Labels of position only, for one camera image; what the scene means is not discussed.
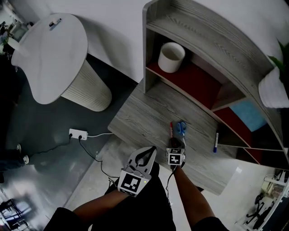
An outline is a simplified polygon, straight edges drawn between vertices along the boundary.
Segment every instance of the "marker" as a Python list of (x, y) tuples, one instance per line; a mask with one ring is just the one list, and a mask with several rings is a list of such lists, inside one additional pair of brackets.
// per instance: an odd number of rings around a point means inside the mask
[(215, 139), (214, 153), (217, 152), (218, 138), (219, 138), (219, 133), (217, 132), (216, 133), (216, 139)]

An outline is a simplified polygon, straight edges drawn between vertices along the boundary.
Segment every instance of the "electrical outlet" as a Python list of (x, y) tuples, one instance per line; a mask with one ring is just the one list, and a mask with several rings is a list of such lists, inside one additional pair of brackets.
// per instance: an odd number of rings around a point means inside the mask
[(87, 140), (88, 133), (86, 131), (76, 130), (76, 129), (69, 129), (69, 134), (72, 134), (72, 138), (78, 139), (81, 135), (83, 140)]

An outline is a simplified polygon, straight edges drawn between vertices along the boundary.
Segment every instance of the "white tile floor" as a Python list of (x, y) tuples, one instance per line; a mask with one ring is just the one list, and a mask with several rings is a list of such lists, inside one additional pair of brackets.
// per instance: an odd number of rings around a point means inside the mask
[[(104, 171), (113, 176), (119, 176), (124, 161), (133, 150), (118, 138), (110, 139), (99, 154), (99, 157), (103, 156)], [(273, 172), (273, 168), (239, 161), (238, 168), (220, 196), (208, 191), (202, 193), (216, 217), (230, 231), (238, 230), (234, 226), (235, 222), (244, 217), (252, 208), (255, 197), (260, 193), (265, 175)], [(164, 188), (170, 173), (169, 170), (160, 167), (159, 177)], [(108, 178), (101, 172), (100, 163), (94, 162), (65, 207), (73, 210), (87, 201), (102, 196), (107, 188)], [(189, 231), (190, 227), (173, 177), (169, 183), (169, 197), (177, 230)]]

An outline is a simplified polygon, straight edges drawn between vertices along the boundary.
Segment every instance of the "white cup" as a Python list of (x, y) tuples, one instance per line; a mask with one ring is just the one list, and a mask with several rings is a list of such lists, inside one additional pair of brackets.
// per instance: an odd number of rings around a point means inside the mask
[(165, 43), (162, 45), (159, 54), (158, 66), (164, 72), (176, 72), (182, 63), (185, 54), (185, 49), (181, 45), (175, 42)]

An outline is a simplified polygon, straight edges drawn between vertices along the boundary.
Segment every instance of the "green plant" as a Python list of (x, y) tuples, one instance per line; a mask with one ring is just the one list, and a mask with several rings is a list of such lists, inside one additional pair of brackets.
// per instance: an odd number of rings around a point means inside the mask
[(285, 85), (289, 82), (289, 44), (284, 46), (281, 42), (278, 41), (278, 43), (283, 54), (283, 62), (273, 56), (269, 56), (269, 58), (280, 70), (280, 81)]

